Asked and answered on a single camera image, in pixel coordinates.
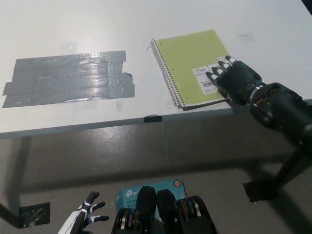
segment gray duct tape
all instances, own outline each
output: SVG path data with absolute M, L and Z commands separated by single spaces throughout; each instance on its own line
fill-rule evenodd
M 114 63 L 125 61 L 126 52 L 124 50 L 42 58 L 22 58 L 16 60 L 14 70 L 36 69 L 56 66 L 87 66 L 90 64 L 99 64 L 104 62 Z
M 125 51 L 18 59 L 3 108 L 132 98 L 135 85 L 122 72 L 125 60 Z

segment gray floor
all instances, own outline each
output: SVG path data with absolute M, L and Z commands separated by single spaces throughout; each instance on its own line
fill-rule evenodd
M 1 203 L 16 212 L 51 202 L 50 224 L 17 230 L 0 221 L 1 233 L 57 233 L 92 190 L 106 201 L 96 214 L 111 219 L 88 229 L 110 233 L 121 188 L 174 177 L 202 197 L 220 234 L 312 231 L 309 160 L 279 199 L 246 198 L 242 183 L 271 176 L 293 150 L 248 114 L 3 139 L 0 147 Z

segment barcode label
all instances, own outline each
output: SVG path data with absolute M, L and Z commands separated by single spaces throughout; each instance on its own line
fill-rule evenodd
M 209 72 L 210 69 L 208 66 L 197 67 L 192 69 L 193 74 L 195 75 L 200 89 L 205 95 L 213 94 L 217 92 L 217 87 L 209 80 L 206 76 L 206 72 Z
M 202 82 L 202 84 L 203 84 L 204 87 L 209 87 L 209 86 L 214 85 L 211 81 Z

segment spiral notebook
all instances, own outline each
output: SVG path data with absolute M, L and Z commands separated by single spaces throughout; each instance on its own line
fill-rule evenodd
M 152 39 L 151 48 L 178 108 L 186 111 L 225 100 L 205 74 L 229 54 L 214 30 Z

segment white table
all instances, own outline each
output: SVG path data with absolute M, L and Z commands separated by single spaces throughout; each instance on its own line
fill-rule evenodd
M 166 120 L 231 113 L 226 103 L 190 112 L 174 107 L 147 50 L 151 38 L 208 29 L 264 82 L 312 99 L 312 16 L 300 0 L 4 0 L 0 28 L 1 93 L 16 59 L 116 50 L 126 51 L 123 71 L 136 85 L 134 98 L 2 108 L 0 137 L 135 124 L 149 115 Z

